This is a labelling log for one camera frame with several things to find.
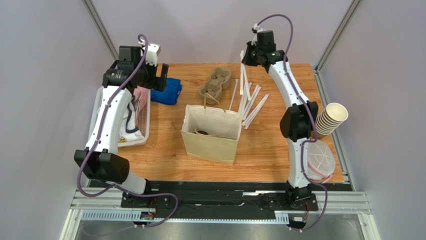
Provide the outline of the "single white straw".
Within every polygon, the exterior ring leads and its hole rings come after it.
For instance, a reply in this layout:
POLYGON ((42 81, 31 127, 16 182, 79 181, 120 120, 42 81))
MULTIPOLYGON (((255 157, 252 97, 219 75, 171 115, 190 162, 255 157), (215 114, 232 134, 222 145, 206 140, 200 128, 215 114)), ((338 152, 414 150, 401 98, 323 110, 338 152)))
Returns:
POLYGON ((246 93, 247 100, 250 101, 252 99, 250 95, 250 87, 248 82, 248 75, 246 71, 245 65, 241 62, 240 63, 240 95, 243 95, 244 92, 246 93))

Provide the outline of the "bundle of white straws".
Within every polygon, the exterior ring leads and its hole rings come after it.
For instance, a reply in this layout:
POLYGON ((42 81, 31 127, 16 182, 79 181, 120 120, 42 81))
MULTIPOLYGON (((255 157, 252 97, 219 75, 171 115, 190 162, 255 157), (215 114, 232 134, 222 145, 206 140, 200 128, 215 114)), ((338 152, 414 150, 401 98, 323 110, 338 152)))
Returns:
POLYGON ((239 79, 235 80, 234 92, 236 92, 238 87, 242 87, 243 89, 237 112, 242 115, 241 125, 246 130, 250 127, 256 116, 258 116, 269 98, 269 94, 267 93, 262 99, 258 99, 261 97, 260 93, 262 87, 257 84, 251 89, 251 86, 251 82, 244 83, 244 81, 239 81, 239 79))

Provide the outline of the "grey pulp cup carrier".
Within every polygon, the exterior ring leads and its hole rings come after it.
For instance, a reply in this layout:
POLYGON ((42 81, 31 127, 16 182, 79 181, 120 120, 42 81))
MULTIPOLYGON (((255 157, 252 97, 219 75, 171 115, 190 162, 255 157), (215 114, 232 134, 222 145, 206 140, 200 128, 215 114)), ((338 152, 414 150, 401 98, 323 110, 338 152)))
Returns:
POLYGON ((208 81, 204 82, 198 91, 201 101, 215 105, 220 101, 223 90, 228 88, 231 82, 232 72, 225 67, 216 67, 210 73, 208 81))

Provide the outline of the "brown paper bag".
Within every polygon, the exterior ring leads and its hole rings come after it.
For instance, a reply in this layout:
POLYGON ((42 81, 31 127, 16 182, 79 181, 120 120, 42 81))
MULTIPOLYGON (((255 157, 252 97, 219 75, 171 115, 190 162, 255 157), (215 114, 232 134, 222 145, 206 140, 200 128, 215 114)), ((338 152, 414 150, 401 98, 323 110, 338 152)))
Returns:
POLYGON ((242 114, 222 105, 187 105, 181 127, 186 153, 191 158, 232 165, 242 131, 242 114), (194 134, 194 129, 217 136, 194 134))

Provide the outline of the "black plastic cup lid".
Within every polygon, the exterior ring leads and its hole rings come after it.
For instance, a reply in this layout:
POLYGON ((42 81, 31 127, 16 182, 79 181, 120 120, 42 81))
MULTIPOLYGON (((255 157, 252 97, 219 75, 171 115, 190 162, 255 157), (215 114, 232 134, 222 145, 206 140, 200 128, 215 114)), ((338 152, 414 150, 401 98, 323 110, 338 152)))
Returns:
POLYGON ((208 136, 208 137, 217 137, 217 134, 209 134, 206 131, 198 130, 197 128, 194 129, 194 134, 201 135, 201 136, 208 136))

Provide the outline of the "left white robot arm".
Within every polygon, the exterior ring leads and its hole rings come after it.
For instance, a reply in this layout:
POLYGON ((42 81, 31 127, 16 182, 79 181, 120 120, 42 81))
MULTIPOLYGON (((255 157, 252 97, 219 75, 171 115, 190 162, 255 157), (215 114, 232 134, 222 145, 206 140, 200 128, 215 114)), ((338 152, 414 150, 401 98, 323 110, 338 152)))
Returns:
POLYGON ((103 75, 102 100, 92 134, 83 150, 76 150, 74 161, 79 166, 77 189, 82 189, 81 177, 108 183, 107 190, 117 188, 126 194, 148 197, 150 182, 130 170, 130 162, 118 155, 118 143, 123 116, 137 87, 162 92, 167 86, 169 66, 164 64, 157 76, 160 45, 120 46, 119 59, 103 75))

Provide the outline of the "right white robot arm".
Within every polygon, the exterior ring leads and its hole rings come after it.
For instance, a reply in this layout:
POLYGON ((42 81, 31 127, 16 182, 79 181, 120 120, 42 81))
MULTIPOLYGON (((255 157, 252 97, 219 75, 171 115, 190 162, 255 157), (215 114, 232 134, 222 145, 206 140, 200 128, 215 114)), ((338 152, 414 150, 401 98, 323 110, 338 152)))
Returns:
POLYGON ((253 40, 247 42, 242 59, 245 66, 262 66, 271 76, 283 97, 286 111, 280 120, 281 134, 286 138, 289 153, 289 187, 284 200, 288 208, 305 207, 313 196, 307 176, 308 141, 314 129, 319 106, 311 102, 299 87, 285 51, 278 50, 271 30, 254 30, 253 40))

